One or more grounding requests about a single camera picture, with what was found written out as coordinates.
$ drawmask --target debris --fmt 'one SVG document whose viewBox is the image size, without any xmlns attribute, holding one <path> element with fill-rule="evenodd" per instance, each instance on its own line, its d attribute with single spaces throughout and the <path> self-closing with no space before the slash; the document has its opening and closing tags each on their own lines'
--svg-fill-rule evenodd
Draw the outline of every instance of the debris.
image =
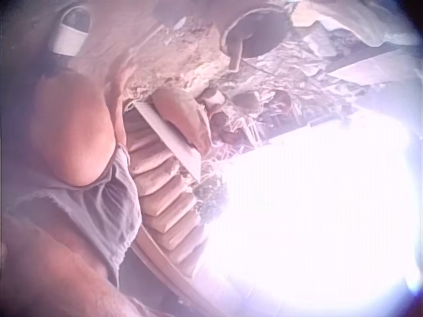
<svg viewBox="0 0 423 317">
<path fill-rule="evenodd" d="M 207 88 L 202 93 L 200 99 L 206 103 L 208 108 L 215 105 L 222 105 L 226 101 L 226 97 L 216 87 Z"/>
<path fill-rule="evenodd" d="M 309 27 L 308 33 L 303 37 L 314 54 L 321 57 L 336 56 L 336 50 L 330 42 L 327 31 L 320 23 Z"/>
<path fill-rule="evenodd" d="M 328 74 L 359 85 L 372 85 L 416 78 L 419 59 L 407 48 L 384 44 L 366 48 L 334 62 Z"/>
<path fill-rule="evenodd" d="M 263 111 L 263 103 L 261 103 L 260 95 L 256 91 L 238 94 L 232 98 L 232 101 L 245 116 L 257 118 Z"/>
<path fill-rule="evenodd" d="M 321 3 L 303 0 L 296 6 L 291 18 L 297 27 L 308 27 L 320 21 L 329 31 L 339 28 L 349 30 L 371 47 L 382 45 L 388 30 L 388 26 L 360 1 Z"/>
</svg>

